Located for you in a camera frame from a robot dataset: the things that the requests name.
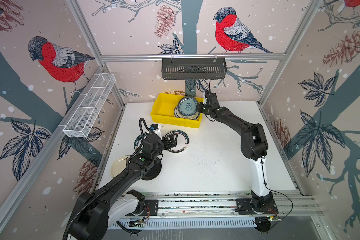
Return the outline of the teal patterned round plate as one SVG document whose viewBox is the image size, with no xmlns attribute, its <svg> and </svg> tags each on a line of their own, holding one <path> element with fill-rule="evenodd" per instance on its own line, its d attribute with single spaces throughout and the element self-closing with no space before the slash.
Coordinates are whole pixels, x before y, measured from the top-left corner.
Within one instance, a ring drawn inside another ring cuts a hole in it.
<svg viewBox="0 0 360 240">
<path fill-rule="evenodd" d="M 182 116 L 190 117 L 197 112 L 198 101 L 194 97 L 184 97 L 178 103 L 178 110 Z"/>
</svg>

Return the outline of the medium green rimmed white plate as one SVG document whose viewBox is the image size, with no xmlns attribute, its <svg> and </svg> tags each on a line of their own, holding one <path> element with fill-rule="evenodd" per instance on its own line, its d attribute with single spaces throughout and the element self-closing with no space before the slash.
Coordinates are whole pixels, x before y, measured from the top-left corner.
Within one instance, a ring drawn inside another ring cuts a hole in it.
<svg viewBox="0 0 360 240">
<path fill-rule="evenodd" d="M 189 136 L 185 132 L 183 132 L 181 130 L 172 130 L 172 131 L 169 131 L 168 133 L 170 133 L 170 134 L 177 133 L 178 134 L 177 146 L 175 148 L 172 148 L 171 150 L 167 150 L 168 152 L 178 154 L 187 149 L 187 147 L 189 146 L 189 143 L 190 143 L 190 139 L 189 139 Z"/>
</svg>

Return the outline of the black round plate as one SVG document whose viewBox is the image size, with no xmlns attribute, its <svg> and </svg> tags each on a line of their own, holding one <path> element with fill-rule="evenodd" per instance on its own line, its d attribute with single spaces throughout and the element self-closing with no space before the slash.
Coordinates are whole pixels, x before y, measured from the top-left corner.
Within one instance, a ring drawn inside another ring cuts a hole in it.
<svg viewBox="0 0 360 240">
<path fill-rule="evenodd" d="M 151 181 L 160 174 L 161 170 L 162 170 L 161 160 L 156 159 L 154 166 L 151 168 L 151 170 L 147 174 L 145 174 L 143 177 L 141 177 L 141 179 L 144 181 Z"/>
</svg>

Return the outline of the cream floral round plate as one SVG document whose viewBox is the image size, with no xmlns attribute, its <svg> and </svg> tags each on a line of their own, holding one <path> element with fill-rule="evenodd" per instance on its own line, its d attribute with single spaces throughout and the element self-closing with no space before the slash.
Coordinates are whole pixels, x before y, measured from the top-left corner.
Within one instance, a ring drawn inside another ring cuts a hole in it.
<svg viewBox="0 0 360 240">
<path fill-rule="evenodd" d="M 179 110 L 178 110 L 178 105 L 175 107 L 174 109 L 174 116 L 176 118 L 181 118 L 181 119 L 188 119 L 188 120 L 197 120 L 200 116 L 200 113 L 196 112 L 193 116 L 190 116 L 190 117 L 185 117 L 185 116 L 182 116 L 180 113 L 179 113 Z"/>
</svg>

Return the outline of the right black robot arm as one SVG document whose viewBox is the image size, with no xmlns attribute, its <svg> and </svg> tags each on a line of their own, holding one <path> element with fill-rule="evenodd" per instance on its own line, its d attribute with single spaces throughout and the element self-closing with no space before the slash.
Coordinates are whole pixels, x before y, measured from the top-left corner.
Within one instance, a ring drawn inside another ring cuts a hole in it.
<svg viewBox="0 0 360 240">
<path fill-rule="evenodd" d="M 205 91 L 204 96 L 205 102 L 198 104 L 197 111 L 230 127 L 240 135 L 240 149 L 244 157 L 250 161 L 252 171 L 252 208 L 257 214 L 267 211 L 275 204 L 275 201 L 267 182 L 265 165 L 269 145 L 263 126 L 247 122 L 233 114 L 228 108 L 221 107 L 215 93 Z"/>
</svg>

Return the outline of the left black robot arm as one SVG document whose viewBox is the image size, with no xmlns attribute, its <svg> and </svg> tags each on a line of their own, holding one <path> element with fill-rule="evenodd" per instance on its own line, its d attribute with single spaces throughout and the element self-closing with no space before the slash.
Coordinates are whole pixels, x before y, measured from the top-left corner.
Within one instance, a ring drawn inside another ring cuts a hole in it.
<svg viewBox="0 0 360 240">
<path fill-rule="evenodd" d="M 176 134 L 160 138 L 149 134 L 127 159 L 126 168 L 110 182 L 93 193 L 81 194 L 63 233 L 77 240 L 101 240 L 109 225 L 125 215 L 143 209 L 145 196 L 129 190 L 139 180 L 150 181 L 162 169 L 163 151 L 177 146 Z"/>
</svg>

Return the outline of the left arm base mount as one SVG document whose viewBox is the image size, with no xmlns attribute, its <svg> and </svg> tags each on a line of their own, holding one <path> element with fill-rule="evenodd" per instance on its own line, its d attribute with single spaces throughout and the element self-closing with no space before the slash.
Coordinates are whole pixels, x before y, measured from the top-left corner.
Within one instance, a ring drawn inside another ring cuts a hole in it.
<svg viewBox="0 0 360 240">
<path fill-rule="evenodd" d="M 127 217 L 148 217 L 148 216 L 157 216 L 159 209 L 159 201 L 158 200 L 145 200 L 144 206 L 140 210 L 137 209 L 137 212 L 127 214 Z"/>
</svg>

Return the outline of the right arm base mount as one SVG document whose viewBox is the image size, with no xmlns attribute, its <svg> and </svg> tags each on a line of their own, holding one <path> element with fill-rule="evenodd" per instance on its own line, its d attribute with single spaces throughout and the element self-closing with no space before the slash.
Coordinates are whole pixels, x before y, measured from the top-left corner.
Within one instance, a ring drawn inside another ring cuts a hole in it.
<svg viewBox="0 0 360 240">
<path fill-rule="evenodd" d="M 239 198 L 236 199 L 236 209 L 239 215 L 278 215 L 279 210 L 275 201 L 270 203 L 260 204 L 253 203 L 252 199 Z"/>
</svg>

